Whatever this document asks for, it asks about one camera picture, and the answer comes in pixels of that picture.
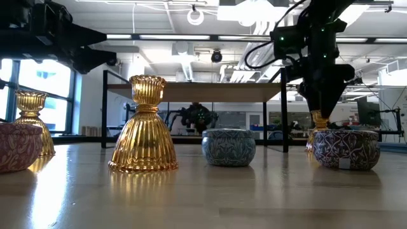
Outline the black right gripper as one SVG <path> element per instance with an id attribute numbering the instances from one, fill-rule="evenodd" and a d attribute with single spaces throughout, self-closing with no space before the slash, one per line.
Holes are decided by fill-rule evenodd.
<path id="1" fill-rule="evenodd" d="M 329 118 L 347 82 L 355 77 L 354 67 L 350 64 L 313 67 L 309 59 L 293 61 L 291 65 L 284 67 L 287 82 L 299 88 L 298 93 L 306 99 L 309 111 L 319 110 L 323 118 Z M 335 82 L 344 84 L 330 85 Z"/>

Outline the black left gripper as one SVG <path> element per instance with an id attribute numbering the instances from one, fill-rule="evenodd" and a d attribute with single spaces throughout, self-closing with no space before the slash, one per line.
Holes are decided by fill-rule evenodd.
<path id="1" fill-rule="evenodd" d="M 80 48 L 72 55 L 72 68 L 80 74 L 88 74 L 92 69 L 110 61 L 110 52 Z"/>

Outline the amber glass candlestick holder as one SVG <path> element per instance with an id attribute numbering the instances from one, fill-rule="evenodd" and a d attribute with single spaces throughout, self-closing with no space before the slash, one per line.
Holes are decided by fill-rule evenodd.
<path id="1" fill-rule="evenodd" d="M 35 92 L 29 90 L 17 90 L 17 108 L 20 110 L 20 117 L 15 123 L 29 124 L 42 128 L 41 140 L 43 143 L 40 156 L 53 156 L 55 154 L 51 133 L 42 121 L 40 111 L 45 107 L 48 96 L 45 92 Z"/>
<path id="2" fill-rule="evenodd" d="M 314 141 L 314 134 L 318 130 L 327 130 L 329 118 L 323 118 L 320 110 L 311 111 L 312 121 L 315 127 L 312 129 L 311 133 L 308 135 L 308 140 L 306 144 L 306 152 L 311 153 L 313 148 L 312 144 Z"/>
<path id="3" fill-rule="evenodd" d="M 178 168 L 170 132 L 158 115 L 166 81 L 158 76 L 138 75 L 132 76 L 130 83 L 135 115 L 122 129 L 108 167 L 125 173 Z"/>

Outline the purple patterned candle tin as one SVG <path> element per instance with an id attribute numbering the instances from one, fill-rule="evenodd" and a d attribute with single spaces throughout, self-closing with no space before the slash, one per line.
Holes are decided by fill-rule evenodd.
<path id="1" fill-rule="evenodd" d="M 371 170 L 380 159 L 379 135 L 369 130 L 318 130 L 312 153 L 324 167 Z"/>

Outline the teal patterned candle tin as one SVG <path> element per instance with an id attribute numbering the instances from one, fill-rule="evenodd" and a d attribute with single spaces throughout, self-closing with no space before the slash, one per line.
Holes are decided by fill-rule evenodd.
<path id="1" fill-rule="evenodd" d="M 232 128 L 204 130 L 202 153 L 210 165 L 246 167 L 256 154 L 254 132 Z"/>

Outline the red patterned candle tin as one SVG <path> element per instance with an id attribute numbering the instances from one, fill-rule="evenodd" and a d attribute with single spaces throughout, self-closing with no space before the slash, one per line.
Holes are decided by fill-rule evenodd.
<path id="1" fill-rule="evenodd" d="M 42 150 L 42 128 L 21 123 L 0 123 L 0 174 L 30 167 Z"/>

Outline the black monitor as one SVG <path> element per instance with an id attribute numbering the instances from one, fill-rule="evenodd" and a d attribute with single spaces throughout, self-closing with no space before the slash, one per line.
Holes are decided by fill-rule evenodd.
<path id="1" fill-rule="evenodd" d="M 357 99 L 359 123 L 379 127 L 381 125 L 380 106 L 374 102 L 368 102 L 366 97 Z"/>

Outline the wooden block row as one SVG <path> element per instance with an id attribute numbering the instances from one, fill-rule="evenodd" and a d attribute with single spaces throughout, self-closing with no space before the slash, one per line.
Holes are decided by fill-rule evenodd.
<path id="1" fill-rule="evenodd" d="M 82 126 L 81 127 L 81 134 L 86 137 L 100 137 L 101 136 L 101 128 L 100 127 L 93 127 L 93 126 Z"/>

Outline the black stand with boom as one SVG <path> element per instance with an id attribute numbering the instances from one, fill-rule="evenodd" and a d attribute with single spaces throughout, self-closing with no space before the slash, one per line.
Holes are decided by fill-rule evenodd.
<path id="1" fill-rule="evenodd" d="M 378 133 L 378 135 L 379 135 L 379 141 L 382 140 L 382 135 L 398 135 L 399 138 L 404 137 L 404 130 L 401 125 L 400 111 L 401 111 L 400 108 L 395 108 L 395 109 L 386 109 L 386 110 L 382 110 L 382 111 L 372 110 L 369 112 L 369 114 L 371 116 L 373 116 L 375 114 L 379 114 L 379 113 L 393 113 L 395 115 L 397 130 L 376 130 L 375 132 Z"/>

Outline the overhead light bar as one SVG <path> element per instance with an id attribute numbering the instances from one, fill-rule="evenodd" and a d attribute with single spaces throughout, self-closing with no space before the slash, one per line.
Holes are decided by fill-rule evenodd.
<path id="1" fill-rule="evenodd" d="M 268 35 L 217 35 L 217 34 L 108 34 L 107 40 L 120 41 L 228 41 L 263 43 L 270 40 Z M 407 38 L 337 37 L 339 44 L 407 45 Z"/>

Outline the bright ceiling light panel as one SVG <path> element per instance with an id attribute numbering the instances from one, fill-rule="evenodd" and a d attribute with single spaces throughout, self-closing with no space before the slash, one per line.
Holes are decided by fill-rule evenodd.
<path id="1" fill-rule="evenodd" d="M 288 10 L 289 0 L 219 0 L 217 19 L 242 22 L 276 22 Z"/>

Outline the dark window frame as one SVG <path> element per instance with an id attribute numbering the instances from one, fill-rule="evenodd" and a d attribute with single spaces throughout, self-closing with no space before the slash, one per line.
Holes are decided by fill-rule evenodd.
<path id="1" fill-rule="evenodd" d="M 15 92 L 48 94 L 39 117 L 52 135 L 70 134 L 77 74 L 54 60 L 0 60 L 0 119 L 15 121 L 20 115 Z"/>

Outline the blue edge rail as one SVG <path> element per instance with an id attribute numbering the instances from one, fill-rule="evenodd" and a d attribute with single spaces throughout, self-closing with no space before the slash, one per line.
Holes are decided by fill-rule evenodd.
<path id="1" fill-rule="evenodd" d="M 379 146 L 380 146 L 381 151 L 407 154 L 407 144 L 406 143 L 380 142 Z"/>

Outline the wooden shelf with black frame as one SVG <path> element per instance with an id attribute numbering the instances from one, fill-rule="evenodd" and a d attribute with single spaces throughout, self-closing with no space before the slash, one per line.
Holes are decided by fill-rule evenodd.
<path id="1" fill-rule="evenodd" d="M 279 92 L 282 94 L 282 151 L 289 152 L 289 138 L 287 127 L 287 95 L 286 80 L 275 83 L 273 80 L 284 76 L 282 69 L 272 77 L 268 83 L 167 83 L 163 94 L 163 102 L 260 102 L 263 112 L 263 145 L 272 142 L 268 140 L 267 107 L 266 103 Z M 131 98 L 131 85 L 128 80 L 120 75 L 104 70 L 102 72 L 102 133 L 100 137 L 101 148 L 106 149 L 106 144 L 113 139 L 107 136 L 107 93 L 114 92 L 120 96 Z"/>

